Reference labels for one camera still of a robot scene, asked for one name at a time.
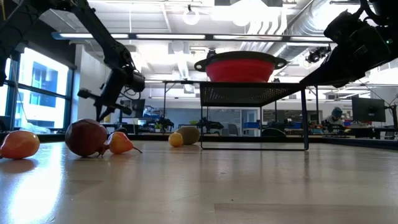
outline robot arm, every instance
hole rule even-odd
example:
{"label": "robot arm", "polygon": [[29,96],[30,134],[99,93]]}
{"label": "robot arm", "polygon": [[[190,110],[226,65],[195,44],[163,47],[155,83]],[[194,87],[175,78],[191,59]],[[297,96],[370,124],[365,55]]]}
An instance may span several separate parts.
{"label": "robot arm", "polygon": [[[398,57],[398,1],[360,0],[361,7],[351,14],[342,12],[324,31],[324,35],[338,46],[327,56],[321,66],[300,83],[342,87],[365,76],[365,72]],[[365,12],[368,17],[361,21]],[[378,26],[370,26],[366,20]]]}
{"label": "robot arm", "polygon": [[[129,108],[117,104],[116,100],[124,86],[135,92],[144,90],[145,78],[136,70],[130,52],[106,30],[87,0],[22,0],[0,27],[1,71],[4,71],[8,56],[23,40],[26,32],[30,30],[40,15],[49,9],[74,13],[102,47],[104,63],[112,70],[100,96],[96,96],[86,89],[81,89],[78,93],[80,97],[95,100],[96,120],[101,121],[116,108],[121,109],[123,113],[131,114]],[[106,106],[107,109],[101,114],[103,106]]]}

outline red bowl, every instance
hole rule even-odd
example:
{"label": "red bowl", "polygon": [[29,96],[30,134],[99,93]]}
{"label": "red bowl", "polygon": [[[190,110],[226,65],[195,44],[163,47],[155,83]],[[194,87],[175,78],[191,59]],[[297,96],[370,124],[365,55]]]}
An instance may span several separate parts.
{"label": "red bowl", "polygon": [[268,82],[275,69],[283,68],[286,60],[261,52],[226,52],[195,64],[206,72],[212,82]]}

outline shelf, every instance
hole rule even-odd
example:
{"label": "shelf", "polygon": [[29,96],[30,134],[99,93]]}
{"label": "shelf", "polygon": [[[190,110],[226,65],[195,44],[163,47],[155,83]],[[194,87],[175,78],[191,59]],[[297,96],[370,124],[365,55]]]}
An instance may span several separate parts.
{"label": "shelf", "polygon": [[201,82],[202,106],[261,107],[305,89],[298,83]]}

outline orange fruit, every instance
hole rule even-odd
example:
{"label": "orange fruit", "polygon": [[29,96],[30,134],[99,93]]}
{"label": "orange fruit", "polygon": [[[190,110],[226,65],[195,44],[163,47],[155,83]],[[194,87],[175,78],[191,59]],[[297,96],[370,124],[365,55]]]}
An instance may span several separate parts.
{"label": "orange fruit", "polygon": [[122,154],[134,148],[130,139],[123,133],[116,131],[108,138],[109,150],[114,154]]}
{"label": "orange fruit", "polygon": [[169,143],[173,147],[180,147],[183,144],[182,135],[179,133],[173,133],[169,136]]}
{"label": "orange fruit", "polygon": [[39,150],[40,141],[30,131],[14,131],[9,133],[0,147],[0,158],[23,159],[33,156]]}

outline black metal rack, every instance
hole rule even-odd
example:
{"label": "black metal rack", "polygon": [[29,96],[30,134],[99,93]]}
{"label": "black metal rack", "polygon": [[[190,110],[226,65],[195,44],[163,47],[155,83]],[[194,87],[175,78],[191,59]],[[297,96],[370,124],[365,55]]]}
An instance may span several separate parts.
{"label": "black metal rack", "polygon": [[[303,113],[304,149],[260,149],[280,151],[308,150],[307,104],[305,101],[305,86],[298,83],[200,83],[201,118],[204,106],[221,107],[258,107],[260,108],[260,124],[262,124],[261,108],[283,97],[301,91]],[[203,147],[203,126],[201,127],[200,146],[202,149],[220,149]]]}

